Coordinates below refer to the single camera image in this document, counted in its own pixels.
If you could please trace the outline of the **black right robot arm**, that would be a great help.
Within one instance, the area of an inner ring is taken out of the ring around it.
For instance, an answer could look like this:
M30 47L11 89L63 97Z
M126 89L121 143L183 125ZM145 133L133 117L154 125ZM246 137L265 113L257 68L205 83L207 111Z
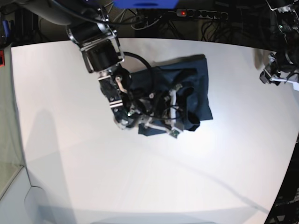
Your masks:
M126 56L143 61L138 55L121 49L117 26L143 22L138 14L122 22L111 21L107 10L96 0L19 0L17 4L38 16L64 25L69 39L78 46L89 73L98 73L102 93L109 100L115 122L130 129L137 123L169 132L180 124L174 108L176 95L170 91L170 108L156 115L156 103L144 106L131 90L130 73L121 64Z

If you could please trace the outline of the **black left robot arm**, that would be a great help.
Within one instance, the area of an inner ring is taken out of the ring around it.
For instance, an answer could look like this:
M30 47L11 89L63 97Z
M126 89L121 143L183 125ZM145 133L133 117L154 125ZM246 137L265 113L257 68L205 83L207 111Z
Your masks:
M269 62L260 74L264 84L291 83L299 76L299 2L297 0L267 0L275 13L276 26L285 45L268 54Z

